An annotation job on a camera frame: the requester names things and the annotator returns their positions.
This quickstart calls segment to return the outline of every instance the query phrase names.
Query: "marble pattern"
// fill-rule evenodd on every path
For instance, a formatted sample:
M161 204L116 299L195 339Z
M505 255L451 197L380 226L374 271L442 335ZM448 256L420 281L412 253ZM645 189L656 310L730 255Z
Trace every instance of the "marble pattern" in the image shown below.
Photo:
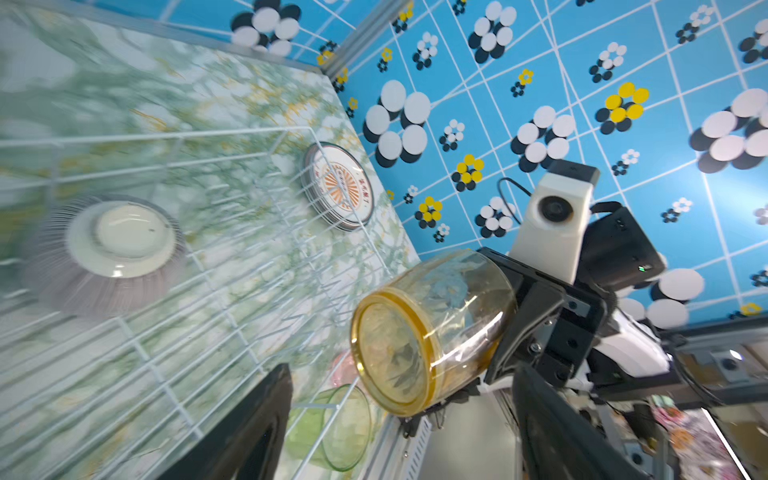
M338 380L330 371L356 300L419 261L323 76L3 3L0 104L2 139L310 126L371 179L367 231L379 253L361 230L317 218L299 192L308 131L0 149L0 190L28 186L0 191L3 478L156 475L279 362L291 366L294 402L311 399ZM140 170L275 144L263 157ZM128 168L139 170L109 175ZM67 317L18 283L29 229L50 206L93 192L161 205L194 252L185 280L145 311ZM278 478L299 464L283 454ZM302 478L360 468L308 465Z

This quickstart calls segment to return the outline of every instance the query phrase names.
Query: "green glass cup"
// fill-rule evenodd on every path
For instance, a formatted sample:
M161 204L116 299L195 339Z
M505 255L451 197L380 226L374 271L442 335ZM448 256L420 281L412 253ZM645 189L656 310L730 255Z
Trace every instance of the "green glass cup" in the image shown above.
M349 391L349 385L325 390L317 394L313 403L340 403ZM303 409L294 409L290 413L289 425ZM304 459L320 437L336 409L307 409L291 433L286 437L284 448L291 456ZM333 424L323 436L323 440L312 454L310 463L337 472L346 472L355 468L365 456L372 429L371 410L366 395L355 387L339 411Z

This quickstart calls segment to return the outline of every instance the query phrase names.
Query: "camera lens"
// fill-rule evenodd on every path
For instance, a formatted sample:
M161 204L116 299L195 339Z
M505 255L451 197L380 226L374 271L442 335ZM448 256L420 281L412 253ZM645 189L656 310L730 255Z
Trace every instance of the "camera lens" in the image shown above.
M567 200L560 197L544 197L538 205L538 211L547 220L555 223L565 222L574 213Z

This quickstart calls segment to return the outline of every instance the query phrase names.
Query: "white wire rack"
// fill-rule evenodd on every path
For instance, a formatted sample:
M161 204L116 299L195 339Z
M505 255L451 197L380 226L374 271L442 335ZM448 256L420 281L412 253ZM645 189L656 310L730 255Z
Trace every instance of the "white wire rack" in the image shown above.
M312 143L310 127L0 141L17 167L0 183L0 477L153 478L279 362L300 415L328 408L313 401L349 355L351 312L392 272L367 228L337 230L305 198ZM160 302L94 321L39 304L14 254L51 208L99 191L177 217L189 261ZM327 430L279 473L306 477Z

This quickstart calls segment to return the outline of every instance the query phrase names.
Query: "plate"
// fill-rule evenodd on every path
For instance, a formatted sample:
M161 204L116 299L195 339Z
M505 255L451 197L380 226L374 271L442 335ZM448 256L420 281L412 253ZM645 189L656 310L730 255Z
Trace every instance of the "plate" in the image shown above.
M321 145L328 161L316 144L310 147L304 157L302 186L314 209L328 223L344 231L358 229L373 214L371 181L350 152L326 142Z

